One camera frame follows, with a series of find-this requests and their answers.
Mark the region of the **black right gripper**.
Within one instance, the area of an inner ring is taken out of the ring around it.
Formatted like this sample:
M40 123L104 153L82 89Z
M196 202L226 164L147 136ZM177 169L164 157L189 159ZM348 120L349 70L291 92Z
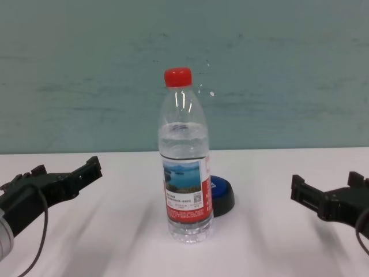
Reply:
M360 215L368 209L369 179L350 171L348 186L328 192L305 183L295 174L291 181L291 200L317 213L327 222L338 222L355 228Z

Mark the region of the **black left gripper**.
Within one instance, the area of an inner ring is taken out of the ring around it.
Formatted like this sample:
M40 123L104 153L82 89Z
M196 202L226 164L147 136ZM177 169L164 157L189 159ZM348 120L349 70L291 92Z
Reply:
M1 186L1 209L13 235L19 235L45 208L77 197L80 190L101 177L97 156L68 174L47 174L42 164L30 172L16 175Z

